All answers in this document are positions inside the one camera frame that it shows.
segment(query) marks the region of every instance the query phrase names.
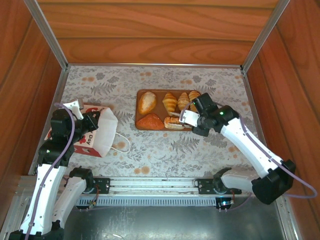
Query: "silver metal surface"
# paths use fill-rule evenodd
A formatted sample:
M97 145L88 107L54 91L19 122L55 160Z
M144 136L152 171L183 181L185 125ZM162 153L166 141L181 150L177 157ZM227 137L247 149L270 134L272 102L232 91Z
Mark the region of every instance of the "silver metal surface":
M0 232L0 240L8 239L11 232L19 229L25 210L29 207L31 197L31 195L29 197L16 195L12 198L7 217Z
M249 54L247 55L247 57L244 60L243 70L245 72L248 72L252 62L255 60L260 49L262 48L263 44L267 40L269 34L271 33L272 29L276 25L277 21L279 20L280 16L282 15L284 10L286 9L289 2L290 2L290 0L279 0L278 1L271 16L269 17L267 23L265 24L261 33L259 34L256 41L254 42Z
M248 76L246 72L243 70L242 70L242 79L243 79L246 94L248 96L253 120L255 123L256 131L258 133L258 138L265 146L267 146L266 139L261 127L260 120L259 120L255 101L249 85ZM286 239L288 240L302 239L290 202L287 201L285 197L281 196L275 201L275 204L278 209L279 218L281 219L282 229Z
M295 214L287 197L279 197L276 205L281 219L282 229L286 239L299 240L302 239Z
M35 176L21 177L0 240L19 228L35 183ZM62 180L58 196L64 184ZM150 186L156 191L142 191ZM276 204L265 205L253 197L235 211L219 212L214 207L214 197L219 195L198 195L194 179L189 177L113 177L110 187L113 190L108 195L99 195L98 203L108 206L71 212L65 240L284 239ZM82 195L78 201L85 205L90 197ZM236 195L233 207L246 197L247 194Z
M171 64L171 63L69 63L69 66L106 66L106 67L154 67L154 68L204 68L204 69L240 69L235 64Z
M64 240L281 240L281 228L275 204L253 198L227 213L201 206L76 210L66 222Z
M46 117L46 121L45 121L45 124L44 124L44 127L43 127L43 131L42 131L42 134L41 134L41 137L40 137L40 141L39 141L38 146L36 148L36 151L35 151L35 154L34 154L34 157L33 157L29 172L28 172L29 175L33 175L35 173L35 169L36 169L37 161L38 161L38 156L39 156L38 155L38 150L41 147L41 145L44 143L44 139L45 139L50 127L51 127L50 120L51 120L51 117L52 117L52 113L56 109L54 104L55 103L59 103L61 101L62 95L64 93L65 85L66 85L66 82L67 82L67 79L68 79L68 74L69 74L69 67L67 67L66 69L62 69L61 70L61 74L60 74L58 83L56 85L55 93L54 93L54 96L53 96L53 99L52 99L51 107L49 109L48 116Z
M32 17L34 18L36 24L38 25L40 31L42 32L45 40L49 44L53 54L55 55L57 61L59 62L62 69L66 69L68 66L68 61L53 33L44 13L42 12L37 0L24 0L25 5L29 9Z

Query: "bag handle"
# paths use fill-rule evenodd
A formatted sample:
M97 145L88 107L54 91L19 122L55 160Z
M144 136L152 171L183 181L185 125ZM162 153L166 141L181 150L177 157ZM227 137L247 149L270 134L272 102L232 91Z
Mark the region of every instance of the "bag handle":
M120 133L117 133L117 132L116 132L115 134L118 134L119 136L123 137L125 140L128 141L128 143L129 143L129 150L128 150L128 151L120 151L120 150L118 150L118 149L115 149L113 146L111 146L110 148L113 149L113 150L116 150L117 152L122 153L122 154L127 154L128 152L130 152L130 150L131 150L131 143L130 143L130 141L128 140L128 138L126 138L125 136L123 136L123 135L121 135Z

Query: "bread roll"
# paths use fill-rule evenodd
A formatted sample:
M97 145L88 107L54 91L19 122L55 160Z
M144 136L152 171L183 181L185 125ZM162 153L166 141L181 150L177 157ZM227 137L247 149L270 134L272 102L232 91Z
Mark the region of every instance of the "bread roll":
M164 123L155 113L149 113L135 123L138 129L161 130L165 127Z
M168 114L172 116L171 112L175 112L178 103L175 96L173 96L171 92L167 92L162 102Z
M189 93L190 102L191 102L193 99L195 99L195 98L197 98L197 97L199 97L199 96L200 96L200 93L199 93L199 92L197 92L197 91L191 91L191 92ZM190 110L193 111L193 112L195 112L195 113L198 112L194 104L190 104Z
M178 99L179 110L182 111L185 108L185 106L188 105L189 102L190 102L190 100L189 100L188 94L186 92L183 92Z
M147 91L142 94L139 103L138 111L140 114L145 115L150 113L157 105L156 95L153 92Z
M172 129L172 130L183 130L185 128L185 126L183 126L179 122L179 118L178 117L170 117L170 116L167 116L164 119L164 127L166 129Z

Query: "croissant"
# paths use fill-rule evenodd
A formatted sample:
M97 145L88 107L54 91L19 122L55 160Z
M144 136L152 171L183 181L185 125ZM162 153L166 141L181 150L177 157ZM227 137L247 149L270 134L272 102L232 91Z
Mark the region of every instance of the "croissant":
M173 96L171 92L167 92L162 102L168 114L172 116L171 112L172 113L175 112L175 109L178 103L175 96Z
M200 96L200 93L198 93L197 91L191 91L190 93L189 93L189 99L190 99L190 102L193 100L193 99L195 99L195 98L197 98L197 97L199 97ZM190 110L191 111L193 111L193 112L197 112L197 109L196 109L196 107L195 107L195 105L193 105L193 104L190 104Z
M186 92L183 92L178 99L179 110L182 111L189 102L190 100L189 100L188 94Z

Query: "ventilation grille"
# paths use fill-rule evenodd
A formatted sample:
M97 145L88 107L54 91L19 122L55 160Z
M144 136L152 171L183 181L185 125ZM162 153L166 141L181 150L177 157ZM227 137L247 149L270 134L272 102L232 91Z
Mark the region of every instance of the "ventilation grille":
M76 206L88 206L93 197L80 197ZM109 197L101 196L98 198L96 206L163 206L163 207L212 207L216 206L214 197L195 198L195 197Z

